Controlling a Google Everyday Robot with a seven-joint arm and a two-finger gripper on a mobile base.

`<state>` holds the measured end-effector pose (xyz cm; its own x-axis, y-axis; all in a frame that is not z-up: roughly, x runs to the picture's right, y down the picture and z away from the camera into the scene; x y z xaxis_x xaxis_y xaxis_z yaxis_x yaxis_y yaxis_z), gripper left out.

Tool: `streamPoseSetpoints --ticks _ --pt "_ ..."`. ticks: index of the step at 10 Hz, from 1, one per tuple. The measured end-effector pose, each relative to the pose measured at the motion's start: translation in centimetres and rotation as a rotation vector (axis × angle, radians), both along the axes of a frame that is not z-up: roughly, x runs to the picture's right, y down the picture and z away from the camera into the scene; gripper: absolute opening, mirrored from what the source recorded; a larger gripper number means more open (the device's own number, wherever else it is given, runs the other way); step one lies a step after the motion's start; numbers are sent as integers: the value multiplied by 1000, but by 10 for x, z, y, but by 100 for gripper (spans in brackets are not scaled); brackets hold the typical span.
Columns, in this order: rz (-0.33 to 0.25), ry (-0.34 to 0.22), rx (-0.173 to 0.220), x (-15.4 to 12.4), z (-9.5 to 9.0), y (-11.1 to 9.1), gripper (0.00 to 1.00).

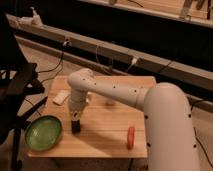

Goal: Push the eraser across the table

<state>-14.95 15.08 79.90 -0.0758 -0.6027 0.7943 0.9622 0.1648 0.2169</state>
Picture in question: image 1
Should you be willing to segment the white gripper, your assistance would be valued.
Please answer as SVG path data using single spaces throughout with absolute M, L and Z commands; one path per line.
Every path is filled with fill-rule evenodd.
M 76 89 L 71 90 L 71 94 L 68 99 L 68 108 L 71 112 L 72 121 L 78 121 L 80 119 L 80 111 L 82 111 L 87 104 L 87 94 L 87 91 L 80 91 Z

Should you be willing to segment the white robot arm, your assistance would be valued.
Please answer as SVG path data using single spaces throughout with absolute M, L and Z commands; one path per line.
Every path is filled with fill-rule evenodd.
M 176 85 L 162 82 L 150 88 L 118 81 L 98 80 L 84 68 L 68 76 L 72 119 L 93 92 L 144 113 L 149 171 L 200 171 L 199 155 L 189 101 Z

